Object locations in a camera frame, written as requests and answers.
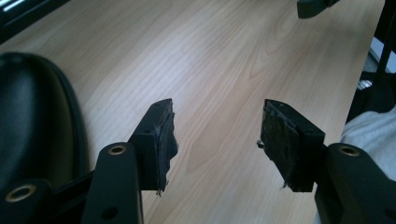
light wood tabletop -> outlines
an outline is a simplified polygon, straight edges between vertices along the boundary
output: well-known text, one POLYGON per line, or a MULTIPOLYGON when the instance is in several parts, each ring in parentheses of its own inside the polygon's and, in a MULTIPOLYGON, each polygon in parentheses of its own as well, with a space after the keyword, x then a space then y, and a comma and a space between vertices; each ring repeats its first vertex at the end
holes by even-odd
POLYGON ((343 0, 299 20, 294 0, 76 0, 0 51, 64 71, 92 169, 151 104, 173 98, 179 152, 163 196, 143 192, 146 223, 312 223, 314 193, 282 189, 256 146, 264 99, 339 141, 383 4, 343 0))

wooden surface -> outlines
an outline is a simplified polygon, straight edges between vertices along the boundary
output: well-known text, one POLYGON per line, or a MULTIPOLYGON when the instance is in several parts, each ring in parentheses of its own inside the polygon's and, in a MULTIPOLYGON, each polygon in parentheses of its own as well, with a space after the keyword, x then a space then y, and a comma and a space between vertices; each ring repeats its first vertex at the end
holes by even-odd
POLYGON ((262 105, 283 101, 337 142, 382 6, 343 0, 302 21, 291 0, 76 0, 0 51, 64 70, 92 168, 149 105, 173 98, 179 152, 164 195, 143 192, 147 223, 311 223, 314 194, 282 189, 256 147, 262 105))

wood grain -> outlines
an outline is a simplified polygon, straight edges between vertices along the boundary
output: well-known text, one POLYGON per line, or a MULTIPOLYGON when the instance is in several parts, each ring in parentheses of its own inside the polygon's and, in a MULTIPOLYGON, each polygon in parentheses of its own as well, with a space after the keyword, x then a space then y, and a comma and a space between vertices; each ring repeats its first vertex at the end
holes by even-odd
POLYGON ((147 223, 311 223, 314 194, 282 189, 256 147, 262 105, 292 105, 337 142, 382 6, 343 0, 298 20, 290 0, 76 0, 0 51, 64 70, 92 168, 149 105, 173 98, 179 153, 164 195, 143 193, 147 223))

wooden table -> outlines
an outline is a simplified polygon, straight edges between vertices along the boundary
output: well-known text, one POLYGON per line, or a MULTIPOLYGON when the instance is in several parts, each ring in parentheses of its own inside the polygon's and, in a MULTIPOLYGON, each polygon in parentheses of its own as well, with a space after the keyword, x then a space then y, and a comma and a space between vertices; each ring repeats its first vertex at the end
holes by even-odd
POLYGON ((0 46, 58 64, 85 119, 91 164, 173 98, 178 155, 147 223, 311 223, 314 194, 282 189, 256 146, 264 99, 337 142, 383 1, 343 0, 298 20, 290 0, 71 1, 0 46))

screw hole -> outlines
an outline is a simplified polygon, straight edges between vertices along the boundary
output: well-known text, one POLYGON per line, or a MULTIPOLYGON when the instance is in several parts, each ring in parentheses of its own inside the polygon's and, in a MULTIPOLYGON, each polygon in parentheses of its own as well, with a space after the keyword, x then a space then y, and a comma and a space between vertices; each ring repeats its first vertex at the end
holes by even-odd
POLYGON ((109 207, 102 212, 102 219, 110 220, 117 216, 119 209, 117 207, 109 207))
POLYGON ((110 154, 112 156, 117 156, 117 155, 120 155, 120 154, 124 153, 124 151, 126 151, 125 147, 116 146, 116 147, 113 147, 113 148, 109 149, 108 150, 108 154, 110 154))
POLYGON ((8 203, 16 203, 35 193, 34 185, 23 185, 12 190, 6 197, 8 203))
POLYGON ((351 147, 341 147, 340 152, 345 155, 352 156, 352 157, 358 157, 360 155, 358 150, 356 150, 355 148, 351 148, 351 147))

